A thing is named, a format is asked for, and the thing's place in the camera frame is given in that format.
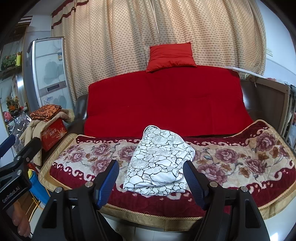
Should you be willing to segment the person's left hand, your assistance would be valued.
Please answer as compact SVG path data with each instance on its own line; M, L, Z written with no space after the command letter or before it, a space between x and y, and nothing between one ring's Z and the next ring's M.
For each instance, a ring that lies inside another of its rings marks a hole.
M23 237L28 237L31 233L30 223L20 203L16 201L6 212L12 219L13 224L18 227L18 234Z

